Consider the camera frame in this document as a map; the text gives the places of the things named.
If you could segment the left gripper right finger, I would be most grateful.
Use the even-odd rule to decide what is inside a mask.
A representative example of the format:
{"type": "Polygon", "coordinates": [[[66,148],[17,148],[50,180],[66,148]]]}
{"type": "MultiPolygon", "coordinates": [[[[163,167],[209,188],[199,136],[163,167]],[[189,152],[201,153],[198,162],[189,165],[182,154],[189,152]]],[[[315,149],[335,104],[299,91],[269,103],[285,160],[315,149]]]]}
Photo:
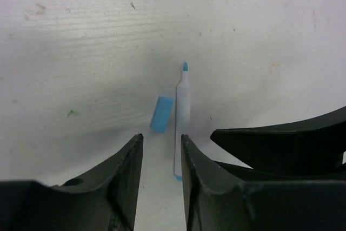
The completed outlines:
{"type": "Polygon", "coordinates": [[[345,173],[293,179],[204,155],[182,141],[187,230],[345,230],[345,173]]]}

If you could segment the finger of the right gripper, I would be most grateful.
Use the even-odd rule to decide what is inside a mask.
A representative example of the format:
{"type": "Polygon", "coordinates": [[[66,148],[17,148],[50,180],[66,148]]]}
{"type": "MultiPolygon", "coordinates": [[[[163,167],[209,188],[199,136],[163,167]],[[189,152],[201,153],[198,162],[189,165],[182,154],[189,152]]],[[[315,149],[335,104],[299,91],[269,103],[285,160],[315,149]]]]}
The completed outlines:
{"type": "Polygon", "coordinates": [[[291,123],[217,129],[210,138],[256,171],[295,179],[345,179],[345,108],[291,123]]]}

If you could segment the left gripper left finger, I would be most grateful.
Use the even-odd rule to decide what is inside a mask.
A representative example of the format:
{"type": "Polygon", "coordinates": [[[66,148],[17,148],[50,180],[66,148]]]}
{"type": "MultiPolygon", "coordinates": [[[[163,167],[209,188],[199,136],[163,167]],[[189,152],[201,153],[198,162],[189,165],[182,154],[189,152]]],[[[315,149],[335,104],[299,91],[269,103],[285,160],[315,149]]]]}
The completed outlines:
{"type": "Polygon", "coordinates": [[[61,186],[1,181],[1,230],[133,230],[143,135],[61,186]]]}

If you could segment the blue pen cap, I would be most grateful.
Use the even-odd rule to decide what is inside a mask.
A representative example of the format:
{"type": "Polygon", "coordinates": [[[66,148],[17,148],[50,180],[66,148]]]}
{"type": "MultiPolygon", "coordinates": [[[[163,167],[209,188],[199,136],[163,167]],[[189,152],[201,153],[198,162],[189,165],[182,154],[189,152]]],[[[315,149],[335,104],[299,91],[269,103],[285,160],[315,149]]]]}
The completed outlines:
{"type": "Polygon", "coordinates": [[[168,127],[174,99],[160,96],[157,100],[155,111],[151,120],[150,128],[153,131],[164,133],[168,127]]]}

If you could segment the white blue pen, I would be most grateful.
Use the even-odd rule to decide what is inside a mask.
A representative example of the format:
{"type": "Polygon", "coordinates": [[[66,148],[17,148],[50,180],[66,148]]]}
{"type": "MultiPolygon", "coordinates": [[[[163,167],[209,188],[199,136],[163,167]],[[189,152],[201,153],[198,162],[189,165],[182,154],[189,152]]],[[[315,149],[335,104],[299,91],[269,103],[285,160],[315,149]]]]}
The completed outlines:
{"type": "Polygon", "coordinates": [[[187,62],[185,62],[183,64],[181,80],[176,88],[174,176],[179,181],[182,180],[181,136],[189,132],[190,116],[191,93],[189,84],[189,67],[187,62]]]}

